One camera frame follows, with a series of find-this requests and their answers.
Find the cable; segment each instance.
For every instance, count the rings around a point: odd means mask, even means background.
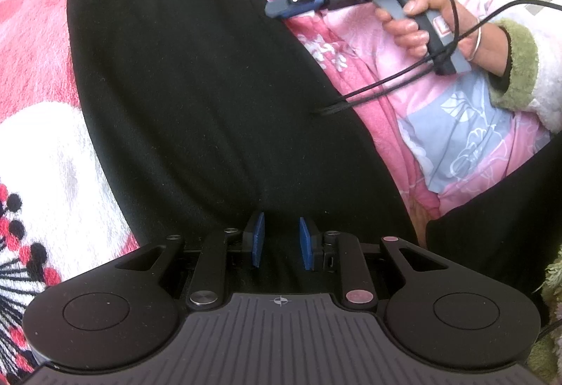
[[[550,325],[546,325],[538,334],[537,340],[535,342],[540,341],[544,336],[552,333],[556,328],[560,328],[560,326],[562,326],[562,319],[553,321],[552,323],[550,323]]]
[[[554,4],[554,3],[551,3],[551,2],[548,2],[548,1],[542,1],[542,0],[515,0],[515,1],[511,1],[511,2],[509,2],[508,4],[505,4],[505,5],[503,5],[502,7],[498,8],[496,11],[494,11],[493,13],[491,13],[490,15],[488,15],[486,18],[482,19],[482,20],[481,20],[478,24],[476,24],[474,27],[472,27],[471,29],[467,30],[465,33],[463,33],[462,35],[460,35],[460,36],[459,36],[459,41],[460,41],[461,39],[463,39],[463,38],[466,38],[466,37],[467,37],[468,35],[470,35],[472,32],[474,32],[474,31],[476,31],[477,29],[479,29],[479,27],[481,27],[482,25],[485,25],[485,24],[487,24],[488,22],[490,22],[491,19],[493,19],[493,18],[496,17],[497,15],[501,14],[501,13],[502,13],[503,11],[505,11],[506,9],[509,9],[509,8],[512,8],[513,6],[518,6],[518,5],[521,5],[521,4],[534,4],[534,5],[537,5],[537,6],[543,6],[543,7],[546,7],[546,8],[555,9],[555,10],[557,10],[557,11],[562,11],[562,6],[561,6],[561,5]],[[456,6],[453,7],[453,17],[454,17],[454,10],[455,10],[455,9],[456,9]],[[355,100],[355,101],[353,101],[353,102],[346,102],[346,101],[345,101],[345,100],[347,100],[348,98],[351,98],[351,97],[354,97],[354,96],[356,96],[356,95],[359,95],[359,94],[361,94],[361,93],[363,93],[363,92],[365,92],[365,91],[367,91],[367,90],[371,90],[371,89],[373,89],[373,88],[375,88],[375,87],[379,87],[379,86],[381,86],[381,85],[383,85],[383,84],[386,84],[387,82],[390,82],[390,81],[396,79],[397,77],[400,77],[400,76],[402,76],[403,74],[406,74],[406,73],[408,73],[408,72],[410,72],[410,71],[416,69],[417,67],[421,66],[422,64],[427,63],[427,62],[430,61],[431,59],[433,59],[433,58],[435,58],[435,57],[437,57],[437,56],[439,56],[439,55],[441,55],[441,54],[444,54],[444,53],[448,50],[448,48],[449,48],[450,46],[452,46],[453,43],[454,43],[454,40],[453,40],[453,42],[451,42],[450,44],[444,46],[442,49],[439,49],[438,52],[436,52],[434,55],[432,55],[432,56],[431,56],[431,55],[428,55],[428,56],[424,57],[423,59],[421,59],[420,61],[417,61],[417,62],[414,63],[413,65],[407,67],[406,69],[404,69],[404,70],[402,70],[402,71],[400,71],[400,72],[398,72],[398,73],[396,73],[396,74],[393,74],[393,75],[390,76],[390,77],[387,77],[387,78],[385,78],[385,79],[383,79],[383,80],[380,80],[380,81],[378,81],[378,82],[375,82],[374,84],[370,84],[370,85],[367,85],[367,86],[365,86],[365,87],[362,87],[362,88],[360,88],[360,89],[358,89],[358,90],[355,90],[355,91],[353,91],[353,92],[351,92],[351,93],[348,93],[347,95],[343,95],[343,96],[341,96],[341,97],[338,98],[338,101],[337,101],[336,103],[331,104],[331,105],[329,105],[329,106],[327,106],[327,107],[319,108],[319,109],[317,109],[317,110],[314,111],[314,112],[315,112],[316,114],[319,114],[319,115],[322,115],[322,116],[331,115],[331,114],[334,114],[334,113],[337,113],[337,112],[340,112],[340,111],[344,111],[344,110],[349,109],[349,108],[351,108],[351,107],[355,107],[356,105],[363,104],[363,103],[366,103],[366,102],[368,102],[368,101],[375,100],[375,99],[380,98],[380,97],[384,97],[385,95],[387,95],[387,94],[389,94],[389,93],[391,93],[391,92],[393,92],[393,91],[395,91],[395,90],[397,90],[397,89],[399,89],[399,88],[401,88],[401,87],[404,87],[404,86],[406,86],[406,85],[409,85],[409,84],[413,83],[414,81],[418,80],[419,78],[421,78],[421,77],[423,77],[423,76],[429,74],[430,72],[432,72],[432,71],[434,70],[434,67],[432,67],[432,69],[430,69],[430,70],[424,70],[424,71],[422,71],[423,74],[418,73],[418,74],[416,74],[415,76],[413,76],[412,78],[409,78],[409,79],[405,80],[404,82],[402,82],[402,83],[400,83],[400,84],[397,84],[397,85],[395,85],[395,86],[393,86],[393,87],[390,87],[390,88],[388,88],[388,89],[385,89],[384,91],[377,92],[377,93],[375,93],[375,94],[373,94],[373,95],[370,95],[370,96],[368,96],[368,97],[361,98],[361,99],[359,99],[359,100]]]
[[[390,77],[387,77],[383,80],[375,82],[374,84],[370,84],[370,85],[367,85],[365,87],[362,87],[358,90],[355,90],[351,93],[348,93],[347,95],[341,96],[341,97],[338,98],[338,100],[335,103],[333,103],[331,105],[328,105],[327,107],[323,107],[323,108],[320,108],[318,110],[315,110],[314,113],[319,114],[321,116],[326,116],[326,115],[334,114],[336,112],[340,112],[340,111],[349,109],[349,108],[351,108],[355,105],[362,104],[362,103],[367,102],[367,101],[371,101],[375,98],[379,98],[380,96],[383,96],[383,95],[374,94],[374,95],[378,95],[378,96],[372,95],[371,97],[365,97],[365,98],[362,98],[361,100],[356,100],[356,101],[353,101],[353,102],[347,102],[346,101],[348,98],[359,95],[363,92],[366,92],[367,90],[371,90],[373,88],[379,87],[379,86],[381,86],[381,85],[383,85],[387,82],[390,82],[390,81],[396,79],[397,77],[400,77],[404,74],[407,74],[410,71],[416,69],[417,67],[421,66],[424,63],[427,63],[430,60],[435,60],[434,63],[429,68],[427,68],[427,69],[421,71],[420,73],[416,74],[413,78],[408,79],[408,80],[404,81],[403,83],[397,84],[396,86],[391,87],[391,89],[385,90],[384,95],[387,95],[388,93],[390,93],[394,90],[397,90],[400,87],[403,87],[405,85],[411,84],[414,81],[417,81],[421,77],[431,73],[440,64],[445,63],[445,61],[448,60],[448,58],[456,50],[456,48],[459,44],[459,41],[462,39],[462,37],[459,35],[459,33],[460,33],[459,12],[458,12],[458,9],[457,9],[457,6],[456,6],[456,0],[449,0],[449,1],[451,2],[451,8],[452,8],[452,11],[453,11],[453,22],[454,22],[453,41],[451,41],[448,45],[443,47],[443,49],[441,49],[438,53],[436,53],[434,55],[429,54],[426,57],[424,57],[423,59],[421,59],[420,61],[417,61],[413,65],[407,67],[406,69],[404,69],[400,72],[397,72],[396,74],[393,74]],[[442,54],[442,58],[438,61],[437,57],[441,56],[441,54]]]

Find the bracelet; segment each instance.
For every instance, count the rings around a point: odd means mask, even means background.
[[[476,47],[474,47],[474,50],[472,51],[470,57],[466,59],[466,61],[474,60],[474,57],[476,56],[476,52],[478,51],[478,48],[480,47],[480,41],[482,41],[482,26],[478,27],[478,37],[476,39]]]

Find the thigh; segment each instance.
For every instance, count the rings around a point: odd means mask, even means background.
[[[68,0],[86,124],[139,242],[200,241],[254,209],[415,241],[353,111],[264,0]]]

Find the black pants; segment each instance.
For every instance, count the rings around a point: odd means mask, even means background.
[[[248,287],[311,291],[321,277],[302,272],[300,215],[364,242],[390,234],[416,239],[355,112],[311,115],[338,92],[285,26],[266,18],[264,6],[265,0],[68,0],[72,58],[92,142],[141,244],[168,234],[200,242],[263,209],[265,256]],[[551,147],[547,164],[560,168],[559,146]],[[528,175],[434,222],[430,246],[528,293],[535,289],[558,241],[554,217],[540,207],[547,201],[542,184],[556,189],[554,176],[539,174],[546,167],[531,163]],[[517,177],[534,185],[513,190]],[[546,218],[553,222],[548,229],[540,224]],[[531,239],[539,244],[530,247]]]

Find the gray handle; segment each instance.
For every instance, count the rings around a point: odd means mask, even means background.
[[[406,19],[403,6],[398,0],[373,0],[373,3],[389,12],[393,19]],[[427,11],[423,15],[416,16],[420,29],[429,32],[428,50],[430,54],[438,49],[450,44],[453,41],[453,33],[447,27],[443,17],[437,11]],[[436,70],[438,74],[462,74],[471,71],[470,63],[466,61],[463,54],[457,48],[452,53],[450,63],[446,63],[441,70]]]

